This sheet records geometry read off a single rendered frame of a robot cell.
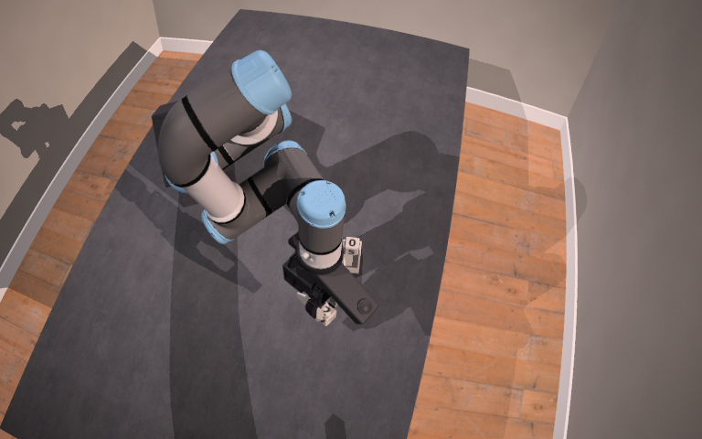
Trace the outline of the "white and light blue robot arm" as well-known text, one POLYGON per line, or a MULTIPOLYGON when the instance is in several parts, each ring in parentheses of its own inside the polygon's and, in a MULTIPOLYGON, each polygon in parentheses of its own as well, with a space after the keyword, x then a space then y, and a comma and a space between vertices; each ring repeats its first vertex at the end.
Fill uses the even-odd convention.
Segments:
MULTIPOLYGON (((291 97, 267 52, 238 59, 170 109, 159 134, 159 163, 169 185, 204 208, 203 223, 218 243, 233 241, 287 204, 298 223, 302 260, 325 269, 341 256, 345 196, 296 142, 270 148, 264 168, 239 185, 223 171, 291 124, 291 97)), ((379 307, 343 263, 312 277, 356 324, 379 307)))

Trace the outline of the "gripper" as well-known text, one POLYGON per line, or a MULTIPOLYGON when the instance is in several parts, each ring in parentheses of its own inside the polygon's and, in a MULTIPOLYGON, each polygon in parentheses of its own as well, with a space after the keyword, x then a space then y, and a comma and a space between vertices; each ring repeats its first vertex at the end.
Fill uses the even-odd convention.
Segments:
POLYGON ((300 292, 297 293, 297 297, 305 305, 307 313, 311 315, 315 321, 322 321, 324 320, 323 316, 326 301, 330 298, 328 304, 333 308, 337 306, 337 303, 325 292, 322 286, 315 281, 312 274, 325 275, 334 272, 343 261, 343 244, 341 256, 337 263, 325 269, 316 269, 307 265, 300 256, 298 232, 294 234, 288 242, 289 245, 295 249, 296 255, 294 253, 290 259, 282 265, 284 280, 300 292), (306 292, 306 295, 302 294, 302 292, 306 292))

